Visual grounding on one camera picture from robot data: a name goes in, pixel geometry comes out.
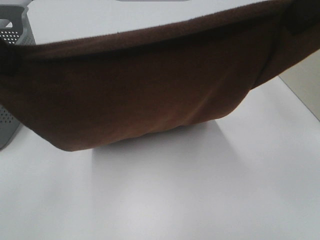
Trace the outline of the brown towel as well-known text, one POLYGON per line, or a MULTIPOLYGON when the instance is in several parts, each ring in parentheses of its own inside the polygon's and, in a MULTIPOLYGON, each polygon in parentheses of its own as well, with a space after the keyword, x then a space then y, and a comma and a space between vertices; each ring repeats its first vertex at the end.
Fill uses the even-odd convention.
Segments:
POLYGON ((317 0, 49 44, 2 41, 0 103, 53 146, 92 149, 223 118, 319 48, 317 0))

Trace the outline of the grey perforated plastic basket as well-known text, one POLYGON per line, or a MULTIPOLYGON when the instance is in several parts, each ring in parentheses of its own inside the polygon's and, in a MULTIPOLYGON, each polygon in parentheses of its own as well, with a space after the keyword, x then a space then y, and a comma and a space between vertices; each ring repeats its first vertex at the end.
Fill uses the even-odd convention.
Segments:
MULTIPOLYGON (((22 4, 0 5, 0 40, 8 45, 35 45, 35 38, 22 4)), ((14 137, 20 122, 3 106, 0 107, 0 148, 4 149, 14 137)))

